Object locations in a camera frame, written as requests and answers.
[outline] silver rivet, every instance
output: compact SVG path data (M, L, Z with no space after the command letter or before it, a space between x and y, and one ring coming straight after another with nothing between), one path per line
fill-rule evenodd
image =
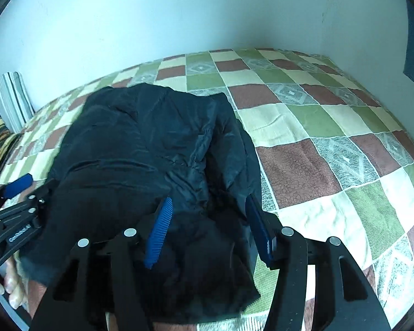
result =
M340 239L338 237L332 236L330 238L330 243L332 243L334 246L339 246L340 243L341 243L341 241L340 241Z
M78 241L78 246L79 247L85 247L87 245L89 245L89 239L84 238L84 239L80 239Z
M129 228L124 231L124 236L131 237L136 234L136 229Z
M285 236L292 236L294 234L294 230L286 226L285 228L282 228L281 233Z

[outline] bed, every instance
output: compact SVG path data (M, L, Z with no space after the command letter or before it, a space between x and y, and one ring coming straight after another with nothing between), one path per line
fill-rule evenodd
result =
M390 325L398 325L414 304L414 143L390 111L325 56L213 50L143 63L78 87L44 106L23 129L0 184L25 173L34 183L7 206L44 182L92 92L144 82L199 96L226 94L259 156L263 209L305 237L338 236ZM254 280L261 298L240 318L192 329L262 329L277 272L258 259ZM304 330L311 329L314 285L309 266Z

